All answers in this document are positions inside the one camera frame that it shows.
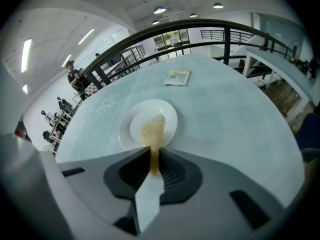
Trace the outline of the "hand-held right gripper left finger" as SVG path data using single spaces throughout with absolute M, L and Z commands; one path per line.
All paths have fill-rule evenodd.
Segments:
M 123 233 L 137 240 L 143 237 L 135 195 L 149 166 L 148 147 L 58 164 L 76 196 L 110 227 L 110 233 Z

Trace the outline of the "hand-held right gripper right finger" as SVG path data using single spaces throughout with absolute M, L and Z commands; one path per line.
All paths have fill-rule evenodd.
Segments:
M 278 200 L 225 163 L 160 151 L 160 240 L 264 240 L 284 214 Z

